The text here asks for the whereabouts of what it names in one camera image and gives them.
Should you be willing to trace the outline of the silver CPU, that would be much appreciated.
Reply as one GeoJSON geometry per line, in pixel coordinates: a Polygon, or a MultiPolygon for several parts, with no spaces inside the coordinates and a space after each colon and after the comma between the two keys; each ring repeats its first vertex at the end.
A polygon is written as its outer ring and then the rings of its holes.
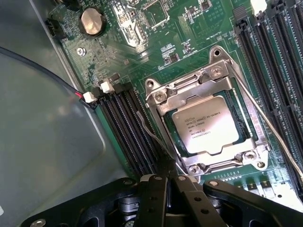
{"type": "Polygon", "coordinates": [[[172,114],[186,150],[190,154],[207,152],[218,154],[224,145],[236,142],[240,136],[222,96],[197,101],[172,114]]]}

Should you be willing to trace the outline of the silver metal CPU socket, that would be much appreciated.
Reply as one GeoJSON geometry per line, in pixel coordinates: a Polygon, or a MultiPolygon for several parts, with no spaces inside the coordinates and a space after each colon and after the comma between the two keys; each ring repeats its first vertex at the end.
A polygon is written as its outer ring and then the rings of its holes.
{"type": "Polygon", "coordinates": [[[232,65],[247,88],[240,66],[218,45],[210,49],[207,65],[165,84],[152,78],[145,82],[146,106],[169,153],[181,171],[191,176],[209,175],[243,166],[263,171],[268,166],[270,144],[259,113],[224,61],[232,65]],[[225,99],[240,138],[230,145],[224,145],[222,151],[215,155],[207,152],[190,154],[178,135],[172,114],[182,107],[214,96],[225,99]]]}

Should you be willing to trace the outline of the black RAM slot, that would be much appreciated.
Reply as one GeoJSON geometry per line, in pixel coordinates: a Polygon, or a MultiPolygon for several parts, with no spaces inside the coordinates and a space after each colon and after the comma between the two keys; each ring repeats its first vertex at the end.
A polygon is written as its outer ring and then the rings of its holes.
{"type": "Polygon", "coordinates": [[[157,145],[146,130],[138,114],[143,114],[144,110],[133,90],[123,91],[118,94],[117,103],[124,114],[124,118],[131,128],[131,136],[139,147],[139,157],[143,159],[149,173],[156,172],[157,145]]]}
{"type": "Polygon", "coordinates": [[[122,96],[111,95],[108,100],[108,107],[122,138],[125,157],[134,174],[141,176],[153,173],[153,168],[145,155],[147,147],[143,144],[136,121],[126,101],[122,96]]]}
{"type": "MultiPolygon", "coordinates": [[[[248,19],[242,19],[236,23],[234,30],[265,115],[285,141],[296,164],[299,164],[303,161],[303,142],[294,139],[294,135],[285,121],[285,115],[281,110],[275,87],[260,52],[260,47],[254,33],[254,26],[251,26],[248,19]]],[[[301,183],[297,172],[292,167],[286,154],[284,154],[284,159],[296,189],[299,193],[303,193],[303,183],[301,183]]]]}
{"type": "Polygon", "coordinates": [[[265,13],[260,13],[255,21],[254,33],[285,121],[295,137],[303,138],[303,100],[297,99],[294,92],[270,19],[265,13]]]}
{"type": "Polygon", "coordinates": [[[148,158],[151,163],[156,164],[159,162],[159,156],[157,152],[161,152],[160,146],[151,136],[147,134],[147,132],[142,127],[141,121],[136,115],[137,111],[140,111],[145,120],[145,124],[148,126],[151,132],[154,133],[156,136],[157,134],[153,128],[153,125],[151,124],[150,119],[148,118],[148,113],[146,112],[144,105],[141,103],[138,91],[133,87],[130,82],[127,82],[125,84],[125,98],[127,100],[127,104],[130,108],[130,111],[132,112],[132,116],[134,119],[133,122],[136,123],[136,128],[138,129],[136,136],[138,137],[139,141],[143,142],[143,150],[145,152],[144,156],[148,158]]]}
{"type": "Polygon", "coordinates": [[[121,122],[122,118],[115,107],[110,101],[102,100],[96,113],[104,125],[122,167],[131,177],[141,177],[144,173],[144,167],[137,163],[136,148],[129,140],[129,131],[121,122]]]}
{"type": "Polygon", "coordinates": [[[303,68],[294,35],[289,27],[287,13],[272,7],[267,10],[267,13],[294,92],[297,99],[303,100],[303,68]]]}
{"type": "Polygon", "coordinates": [[[292,30],[303,61],[303,0],[285,0],[292,30]]]}

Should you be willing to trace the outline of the short silver locking lever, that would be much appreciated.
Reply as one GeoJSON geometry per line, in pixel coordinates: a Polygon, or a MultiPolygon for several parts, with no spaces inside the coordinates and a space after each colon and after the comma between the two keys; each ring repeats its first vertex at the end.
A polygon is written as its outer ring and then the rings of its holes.
{"type": "Polygon", "coordinates": [[[159,156],[159,158],[158,158],[159,162],[165,163],[170,167],[174,166],[176,168],[177,163],[176,163],[175,159],[173,159],[172,156],[170,155],[168,148],[164,145],[164,143],[154,133],[151,132],[151,130],[145,124],[145,120],[144,120],[142,114],[140,113],[140,111],[137,111],[136,115],[140,119],[141,125],[144,128],[144,130],[147,132],[147,134],[149,136],[151,136],[158,143],[158,145],[160,146],[161,152],[160,151],[157,152],[158,156],[159,156]]]}

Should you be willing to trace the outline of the long silver locking lever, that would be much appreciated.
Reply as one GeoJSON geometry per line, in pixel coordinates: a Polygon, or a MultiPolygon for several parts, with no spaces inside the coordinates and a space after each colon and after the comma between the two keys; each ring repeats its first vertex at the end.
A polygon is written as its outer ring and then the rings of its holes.
{"type": "Polygon", "coordinates": [[[286,145],[285,141],[282,139],[281,135],[278,133],[278,131],[276,130],[276,128],[273,126],[272,122],[265,115],[265,113],[263,112],[263,110],[261,109],[261,107],[258,105],[258,103],[254,99],[254,97],[252,96],[252,94],[246,88],[244,82],[241,80],[241,78],[240,78],[239,74],[236,72],[236,70],[232,67],[232,65],[228,61],[224,61],[224,62],[226,64],[227,69],[230,70],[234,74],[234,77],[237,80],[237,82],[239,84],[239,87],[242,88],[242,90],[244,91],[244,93],[246,94],[246,96],[248,97],[248,99],[250,100],[250,102],[253,104],[253,106],[255,107],[255,109],[257,110],[257,112],[261,115],[261,118],[264,120],[264,122],[267,124],[267,126],[269,127],[269,129],[271,130],[271,132],[276,137],[277,141],[279,142],[279,144],[282,147],[282,150],[286,154],[286,157],[290,161],[292,167],[297,172],[301,183],[303,183],[303,171],[296,164],[296,162],[295,162],[295,160],[294,160],[294,158],[293,158],[293,156],[292,156],[292,154],[291,154],[288,146],[286,145]]]}

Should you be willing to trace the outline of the white slot latch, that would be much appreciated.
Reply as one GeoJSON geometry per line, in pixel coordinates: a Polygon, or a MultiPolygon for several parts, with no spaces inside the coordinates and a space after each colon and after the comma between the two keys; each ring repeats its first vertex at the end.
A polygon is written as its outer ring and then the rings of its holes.
{"type": "Polygon", "coordinates": [[[250,0],[250,5],[254,16],[258,16],[267,9],[266,0],[250,0]]]}
{"type": "Polygon", "coordinates": [[[103,83],[101,83],[100,88],[102,89],[102,91],[106,94],[108,93],[112,93],[114,92],[114,88],[112,86],[112,84],[108,81],[104,81],[103,83]]]}

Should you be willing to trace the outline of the grey rounded plastic panel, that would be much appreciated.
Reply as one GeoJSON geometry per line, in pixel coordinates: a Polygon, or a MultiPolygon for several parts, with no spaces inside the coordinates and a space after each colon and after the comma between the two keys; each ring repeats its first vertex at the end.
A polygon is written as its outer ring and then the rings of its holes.
{"type": "Polygon", "coordinates": [[[0,54],[0,227],[102,183],[97,125],[73,95],[0,54]]]}

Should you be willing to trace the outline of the green motherboard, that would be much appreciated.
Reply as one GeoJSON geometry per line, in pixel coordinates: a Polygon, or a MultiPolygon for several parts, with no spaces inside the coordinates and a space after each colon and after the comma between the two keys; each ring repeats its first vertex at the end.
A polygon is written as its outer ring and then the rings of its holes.
{"type": "MultiPolygon", "coordinates": [[[[268,18],[270,7],[287,13],[285,0],[266,2],[263,13],[268,18]]],[[[96,112],[100,101],[125,91],[125,84],[130,82],[139,93],[157,137],[168,148],[146,106],[145,82],[152,78],[165,84],[207,65],[215,45],[240,66],[249,92],[263,110],[234,30],[242,19],[255,26],[256,17],[250,0],[54,0],[47,19],[57,20],[66,34],[65,39],[53,39],[82,88],[77,93],[81,102],[96,112]],[[87,35],[80,24],[80,16],[87,8],[96,8],[104,15],[106,26],[99,35],[87,35]],[[76,53],[78,47],[86,49],[84,57],[76,53]],[[100,88],[104,81],[110,82],[115,91],[104,93],[100,88]],[[97,101],[86,103],[86,92],[92,92],[97,101]]],[[[281,199],[288,192],[303,200],[303,193],[298,192],[290,177],[281,145],[260,114],[259,119],[270,144],[265,170],[243,166],[194,177],[220,179],[269,199],[281,199]]]]}

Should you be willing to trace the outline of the silver coin cell battery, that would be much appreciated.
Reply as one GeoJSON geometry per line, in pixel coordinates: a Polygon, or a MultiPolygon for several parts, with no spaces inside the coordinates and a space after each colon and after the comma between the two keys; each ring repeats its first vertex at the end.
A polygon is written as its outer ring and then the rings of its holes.
{"type": "Polygon", "coordinates": [[[96,8],[87,8],[80,16],[80,24],[87,35],[96,36],[103,32],[106,20],[96,8]]]}

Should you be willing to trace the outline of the black board connector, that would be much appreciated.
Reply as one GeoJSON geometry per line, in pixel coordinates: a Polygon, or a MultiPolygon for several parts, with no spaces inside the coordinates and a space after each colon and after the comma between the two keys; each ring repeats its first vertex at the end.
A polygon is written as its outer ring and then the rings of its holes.
{"type": "Polygon", "coordinates": [[[57,20],[48,18],[45,21],[45,24],[46,24],[52,38],[54,38],[56,40],[62,40],[62,39],[66,38],[65,32],[63,31],[60,23],[57,20]]]}

